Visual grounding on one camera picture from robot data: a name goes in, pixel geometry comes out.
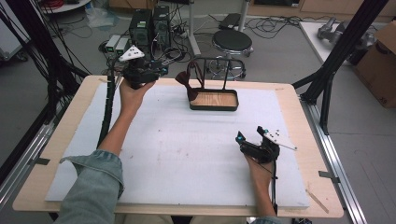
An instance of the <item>desk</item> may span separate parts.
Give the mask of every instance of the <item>desk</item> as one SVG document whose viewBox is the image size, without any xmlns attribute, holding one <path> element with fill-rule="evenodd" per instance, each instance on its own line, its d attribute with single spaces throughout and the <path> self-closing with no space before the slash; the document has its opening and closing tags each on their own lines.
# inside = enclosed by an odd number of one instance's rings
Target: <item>desk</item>
<svg viewBox="0 0 396 224">
<path fill-rule="evenodd" d="M 73 102 L 68 107 L 60 124 L 49 140 L 42 158 L 50 159 L 48 165 L 36 165 L 24 183 L 13 207 L 17 211 L 59 211 L 60 203 L 46 202 L 59 159 L 71 141 L 96 88 L 106 77 L 86 77 Z M 206 85 L 222 87 L 222 81 L 208 80 Z M 179 85 L 173 79 L 162 78 L 156 85 Z M 294 88 L 289 84 L 229 82 L 228 89 L 245 88 L 276 91 L 291 141 L 299 150 L 296 153 L 304 185 L 311 206 L 305 210 L 279 210 L 281 217 L 341 217 L 344 212 L 332 181 L 318 176 L 318 171 L 327 171 L 318 146 L 305 118 Z M 255 216 L 253 206 L 195 206 L 195 205 L 148 205 L 119 204 L 116 213 L 168 214 L 192 216 Z"/>
</svg>

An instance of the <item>black pole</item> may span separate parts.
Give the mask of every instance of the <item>black pole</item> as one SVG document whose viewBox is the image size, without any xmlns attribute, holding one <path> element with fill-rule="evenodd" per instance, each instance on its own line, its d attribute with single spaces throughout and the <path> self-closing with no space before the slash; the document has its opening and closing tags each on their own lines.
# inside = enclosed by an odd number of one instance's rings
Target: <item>black pole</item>
<svg viewBox="0 0 396 224">
<path fill-rule="evenodd" d="M 329 134 L 327 124 L 329 117 L 330 98 L 332 92 L 332 80 L 343 64 L 347 56 L 355 48 L 355 45 L 369 29 L 375 18 L 387 4 L 388 0 L 365 0 L 356 12 L 352 21 L 335 44 L 327 60 L 319 70 L 309 77 L 305 77 L 295 83 L 295 89 L 311 82 L 308 90 L 301 95 L 303 101 L 314 105 L 318 97 L 323 93 L 322 108 L 320 112 L 320 127 L 323 132 Z"/>
</svg>

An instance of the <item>computer tower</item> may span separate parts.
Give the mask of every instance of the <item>computer tower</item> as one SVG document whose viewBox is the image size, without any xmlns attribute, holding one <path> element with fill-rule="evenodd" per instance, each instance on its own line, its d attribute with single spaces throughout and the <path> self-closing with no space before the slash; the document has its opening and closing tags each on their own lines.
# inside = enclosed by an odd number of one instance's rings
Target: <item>computer tower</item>
<svg viewBox="0 0 396 224">
<path fill-rule="evenodd" d="M 131 24 L 129 25 L 129 34 L 132 44 L 140 48 L 146 54 L 147 59 L 151 59 L 151 51 L 155 49 L 151 9 L 134 9 Z"/>
<path fill-rule="evenodd" d="M 171 27 L 169 21 L 169 6 L 156 6 L 153 13 L 154 32 L 157 46 L 163 50 L 171 47 Z"/>
</svg>

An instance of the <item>gray floor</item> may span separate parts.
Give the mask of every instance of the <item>gray floor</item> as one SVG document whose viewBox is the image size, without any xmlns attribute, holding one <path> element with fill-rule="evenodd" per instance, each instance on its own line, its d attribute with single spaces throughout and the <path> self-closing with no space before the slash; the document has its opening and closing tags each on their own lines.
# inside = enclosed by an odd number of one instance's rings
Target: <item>gray floor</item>
<svg viewBox="0 0 396 224">
<path fill-rule="evenodd" d="M 78 21 L 82 10 L 60 15 L 61 22 Z M 210 18 L 197 20 L 197 27 Z M 124 33 L 128 20 L 118 20 L 111 29 L 89 29 L 86 20 L 73 24 L 73 34 L 65 35 L 68 47 L 93 73 L 106 69 L 106 60 L 98 46 L 112 34 Z M 205 27 L 216 27 L 208 22 Z M 199 32 L 212 32 L 204 29 Z M 319 69 L 321 63 L 303 32 L 287 26 L 272 39 L 263 39 L 246 29 L 253 40 L 254 52 L 241 59 L 247 66 L 245 81 L 293 83 Z M 197 35 L 203 56 L 219 53 L 210 47 L 210 36 Z M 61 49 L 58 39 L 54 40 Z M 168 77 L 185 70 L 185 63 L 170 66 Z M 0 164 L 17 145 L 46 102 L 46 82 L 34 64 L 10 62 L 0 67 Z M 297 92 L 304 92 L 302 87 Z M 344 165 L 368 223 L 396 223 L 396 109 L 383 108 L 354 75 L 343 66 L 333 81 L 329 117 L 331 138 Z M 0 211 L 1 223 L 51 223 L 48 214 L 15 212 L 11 208 L 15 194 Z M 347 215 L 337 219 L 312 218 L 314 223 L 349 223 Z"/>
</svg>

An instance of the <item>person's left hand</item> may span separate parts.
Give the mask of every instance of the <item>person's left hand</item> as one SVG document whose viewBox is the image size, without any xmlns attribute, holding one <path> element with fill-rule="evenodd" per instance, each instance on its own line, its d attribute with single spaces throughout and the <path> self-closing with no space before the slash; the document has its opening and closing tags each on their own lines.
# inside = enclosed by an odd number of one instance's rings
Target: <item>person's left hand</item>
<svg viewBox="0 0 396 224">
<path fill-rule="evenodd" d="M 134 116 L 142 105 L 146 92 L 154 86 L 154 82 L 143 84 L 138 90 L 131 88 L 129 82 L 124 79 L 120 84 L 120 115 Z"/>
</svg>

